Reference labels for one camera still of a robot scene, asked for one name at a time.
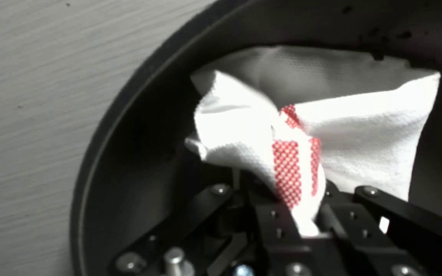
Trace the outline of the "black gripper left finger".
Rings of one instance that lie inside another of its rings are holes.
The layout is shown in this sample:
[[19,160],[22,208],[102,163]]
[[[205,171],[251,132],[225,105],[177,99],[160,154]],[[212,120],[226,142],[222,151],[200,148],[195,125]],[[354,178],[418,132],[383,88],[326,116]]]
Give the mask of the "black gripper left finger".
[[284,276],[275,250],[301,243],[289,209],[252,174],[195,194],[110,266],[111,276]]

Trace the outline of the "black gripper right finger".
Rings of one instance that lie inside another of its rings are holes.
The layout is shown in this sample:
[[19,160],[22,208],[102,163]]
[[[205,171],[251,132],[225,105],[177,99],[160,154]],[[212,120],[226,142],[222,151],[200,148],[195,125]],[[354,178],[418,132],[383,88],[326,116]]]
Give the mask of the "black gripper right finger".
[[374,186],[327,186],[318,215],[350,276],[442,276],[442,217]]

